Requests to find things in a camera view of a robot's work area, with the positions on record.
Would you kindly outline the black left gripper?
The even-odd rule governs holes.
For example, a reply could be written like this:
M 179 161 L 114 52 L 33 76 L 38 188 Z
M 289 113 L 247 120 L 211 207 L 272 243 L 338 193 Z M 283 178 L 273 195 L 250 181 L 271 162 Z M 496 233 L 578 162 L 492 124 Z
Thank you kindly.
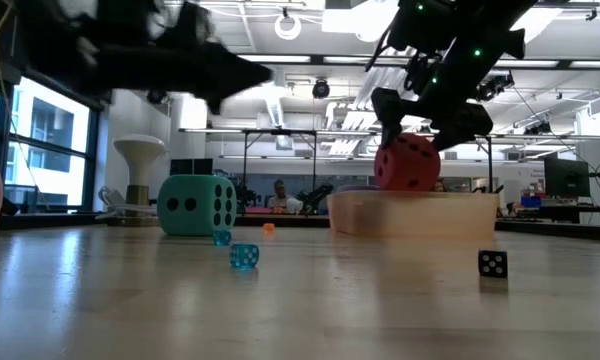
M 196 3 L 184 2 L 173 14 L 162 2 L 100 2 L 97 22 L 103 34 L 97 60 L 107 87 L 190 92 L 220 115 L 225 95 L 272 77 L 266 66 L 204 44 L 212 26 Z

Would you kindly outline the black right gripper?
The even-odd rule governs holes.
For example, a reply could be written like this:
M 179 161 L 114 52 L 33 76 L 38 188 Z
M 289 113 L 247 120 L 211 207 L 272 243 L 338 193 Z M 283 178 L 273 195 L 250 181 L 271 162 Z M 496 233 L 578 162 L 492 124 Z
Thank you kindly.
M 493 39 L 455 38 L 446 53 L 426 55 L 407 66 L 406 84 L 418 99 L 403 100 L 396 90 L 375 88 L 374 112 L 382 126 L 381 147 L 388 148 L 402 133 L 401 120 L 413 115 L 432 120 L 438 133 L 432 141 L 437 151 L 474 141 L 493 129 L 486 109 L 466 103 L 501 57 L 501 42 Z

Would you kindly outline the large red foam die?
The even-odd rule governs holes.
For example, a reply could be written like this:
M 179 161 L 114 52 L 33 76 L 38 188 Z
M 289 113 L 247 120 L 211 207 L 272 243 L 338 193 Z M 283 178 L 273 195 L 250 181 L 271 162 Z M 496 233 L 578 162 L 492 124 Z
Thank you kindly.
M 439 152 L 425 137 L 402 133 L 374 159 L 377 186 L 391 191 L 430 191 L 441 168 Z

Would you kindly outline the orange translucent plastic bin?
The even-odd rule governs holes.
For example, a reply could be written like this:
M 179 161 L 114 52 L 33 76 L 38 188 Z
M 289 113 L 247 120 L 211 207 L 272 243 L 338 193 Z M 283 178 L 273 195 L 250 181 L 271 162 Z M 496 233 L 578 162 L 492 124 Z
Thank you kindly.
M 490 238 L 496 194 L 355 190 L 327 197 L 332 230 L 368 238 Z

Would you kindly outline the large teal foam die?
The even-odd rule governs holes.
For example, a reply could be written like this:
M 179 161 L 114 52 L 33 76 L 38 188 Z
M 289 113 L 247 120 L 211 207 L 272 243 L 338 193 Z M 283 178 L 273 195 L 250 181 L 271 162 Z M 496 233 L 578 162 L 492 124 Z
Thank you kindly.
M 168 235 L 208 237 L 230 231 L 236 219 L 233 183 L 214 175 L 173 175 L 162 184 L 157 216 Z

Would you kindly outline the black double monitor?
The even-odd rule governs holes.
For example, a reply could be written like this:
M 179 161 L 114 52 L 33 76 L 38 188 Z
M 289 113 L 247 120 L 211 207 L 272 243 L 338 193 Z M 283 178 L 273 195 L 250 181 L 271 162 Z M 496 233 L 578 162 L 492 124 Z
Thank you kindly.
M 172 159 L 170 163 L 171 175 L 211 175 L 212 173 L 211 158 Z

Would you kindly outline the white mushroom lamp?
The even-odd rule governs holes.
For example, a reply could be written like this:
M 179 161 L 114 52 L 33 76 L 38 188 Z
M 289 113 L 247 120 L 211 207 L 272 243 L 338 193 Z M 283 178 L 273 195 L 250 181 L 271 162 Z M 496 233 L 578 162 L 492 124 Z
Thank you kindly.
M 128 166 L 126 203 L 149 205 L 149 178 L 152 163 L 165 152 L 164 142 L 153 136 L 130 134 L 113 141 Z

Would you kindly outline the black beam with light strips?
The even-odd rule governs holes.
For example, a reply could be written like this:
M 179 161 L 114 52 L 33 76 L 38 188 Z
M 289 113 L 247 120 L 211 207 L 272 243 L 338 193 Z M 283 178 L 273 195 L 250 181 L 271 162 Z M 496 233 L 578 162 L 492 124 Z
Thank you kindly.
M 313 66 L 364 66 L 371 59 L 367 55 L 289 55 L 289 54 L 239 54 L 239 57 L 262 64 L 291 65 L 307 64 Z M 410 56 L 379 56 L 374 62 L 378 67 L 402 67 L 411 59 Z M 494 68 L 524 70 L 573 70 L 600 71 L 600 60 L 498 60 Z

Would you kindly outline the black computer monitor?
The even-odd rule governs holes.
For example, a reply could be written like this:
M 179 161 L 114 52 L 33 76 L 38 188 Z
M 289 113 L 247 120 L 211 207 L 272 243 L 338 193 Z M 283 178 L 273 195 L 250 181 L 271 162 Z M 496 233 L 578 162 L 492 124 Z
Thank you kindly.
M 544 173 L 548 196 L 590 196 L 589 168 L 586 162 L 545 158 Z

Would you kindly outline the small black die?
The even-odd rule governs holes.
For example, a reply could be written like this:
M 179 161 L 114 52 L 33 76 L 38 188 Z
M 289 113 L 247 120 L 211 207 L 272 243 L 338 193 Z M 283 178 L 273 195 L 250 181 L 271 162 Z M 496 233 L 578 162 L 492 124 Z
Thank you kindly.
M 483 277 L 507 278 L 508 258 L 506 251 L 485 250 L 478 251 L 478 271 Z

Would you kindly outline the black workstation frame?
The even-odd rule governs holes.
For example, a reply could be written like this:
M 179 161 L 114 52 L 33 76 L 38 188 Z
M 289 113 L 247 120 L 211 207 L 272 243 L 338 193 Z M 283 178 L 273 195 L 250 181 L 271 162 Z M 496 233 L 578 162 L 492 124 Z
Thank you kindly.
M 439 152 L 436 151 L 432 142 L 429 142 L 425 138 L 419 139 L 422 141 L 418 140 L 418 144 L 408 146 L 410 148 L 409 151 L 412 153 L 411 155 L 414 155 L 412 160 L 415 160 L 415 177 L 410 179 L 414 180 L 414 183 L 416 182 L 415 180 L 418 180 L 416 184 L 418 190 L 432 191 L 434 183 L 438 180 L 443 160 L 440 158 Z M 488 188 L 491 189 L 493 187 L 492 141 L 490 137 L 486 137 L 483 140 L 483 143 L 478 143 L 478 145 L 486 146 L 483 150 L 486 152 L 488 159 L 482 162 L 488 164 Z
M 244 188 L 247 187 L 247 156 L 248 149 L 251 145 L 256 143 L 264 134 L 272 136 L 292 136 L 298 135 L 300 138 L 305 139 L 305 135 L 312 136 L 313 142 L 308 142 L 309 147 L 313 150 L 312 157 L 312 190 L 316 189 L 316 165 L 317 165 L 317 140 L 318 132 L 316 130 L 308 129 L 288 129 L 288 128 L 267 128 L 267 129 L 243 129 L 244 134 L 244 146 L 243 146 L 243 167 L 242 167 L 242 181 L 241 184 Z

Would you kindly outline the black aluminium table frame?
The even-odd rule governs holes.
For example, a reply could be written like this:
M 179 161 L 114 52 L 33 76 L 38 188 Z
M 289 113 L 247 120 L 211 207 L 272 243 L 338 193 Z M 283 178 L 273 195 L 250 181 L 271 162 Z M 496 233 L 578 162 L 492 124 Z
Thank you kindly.
M 238 226 L 262 226 L 272 222 L 277 227 L 329 228 L 325 217 L 239 217 Z M 0 217 L 0 230 L 25 230 L 37 228 L 77 227 L 105 224 L 105 220 L 96 220 L 94 214 L 41 213 Z M 526 233 L 532 235 L 554 236 L 600 241 L 600 226 L 552 224 L 541 222 L 497 221 L 496 231 Z

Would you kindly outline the dark window frame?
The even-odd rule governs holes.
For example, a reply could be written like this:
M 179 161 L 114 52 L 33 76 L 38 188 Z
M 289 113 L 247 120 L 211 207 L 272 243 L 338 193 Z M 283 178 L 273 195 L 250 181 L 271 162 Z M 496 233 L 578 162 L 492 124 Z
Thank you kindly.
M 94 205 L 101 110 L 38 80 L 0 79 L 0 171 L 5 196 L 29 192 L 38 211 Z

